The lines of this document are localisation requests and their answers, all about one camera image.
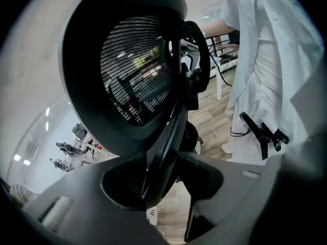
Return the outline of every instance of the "white lab coat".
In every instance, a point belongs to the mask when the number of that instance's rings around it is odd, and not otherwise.
[[[277,123],[279,129],[289,137],[289,145],[297,144],[303,142],[308,135],[290,100],[322,60],[323,40],[297,0],[262,1],[278,46],[282,68],[283,91]],[[221,10],[222,20],[228,26],[240,30],[238,66],[228,108],[234,107],[240,99],[246,102],[245,99],[251,97],[249,92],[246,92],[248,96],[242,94],[250,84],[249,78],[253,72],[258,49],[256,26],[258,16],[254,6],[255,0],[225,0]],[[248,106],[246,109],[253,110],[255,107]]]

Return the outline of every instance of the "white chair leg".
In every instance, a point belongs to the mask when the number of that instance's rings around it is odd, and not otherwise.
[[[216,68],[216,81],[217,81],[217,100],[221,100],[221,77],[218,71],[218,68]]]

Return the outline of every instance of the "mesh backrest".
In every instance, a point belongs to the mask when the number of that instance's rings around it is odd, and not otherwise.
[[[173,85],[173,71],[164,58],[162,20],[156,16],[127,18],[103,43],[101,75],[109,98],[132,125],[149,122]]]

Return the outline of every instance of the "ceiling light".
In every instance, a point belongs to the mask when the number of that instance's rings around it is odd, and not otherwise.
[[[15,160],[15,161],[19,161],[20,158],[21,158],[21,157],[20,157],[18,154],[15,154],[15,156],[14,156],[14,160]]]
[[[31,164],[31,162],[29,160],[24,160],[24,164],[28,166]]]
[[[125,52],[122,52],[121,54],[119,54],[119,55],[117,56],[117,58],[123,57],[125,54],[126,54]]]

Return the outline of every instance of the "person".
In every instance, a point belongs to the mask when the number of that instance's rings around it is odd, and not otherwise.
[[[240,31],[227,106],[234,107],[232,132],[246,134],[239,118],[246,112],[259,127],[265,123],[272,133],[280,130],[289,144],[303,142],[308,135],[291,99],[324,55],[323,40],[310,18],[297,0],[225,0],[220,16],[202,30],[206,37]],[[253,133],[231,136],[222,149],[232,154],[230,161],[265,164]],[[276,153],[270,146],[268,155]]]
[[[63,170],[64,172],[69,172],[74,169],[74,167],[68,167],[65,164],[63,164],[62,160],[60,160],[60,159],[54,160],[54,159],[50,158],[50,161],[53,163],[55,168],[59,168],[59,169]]]

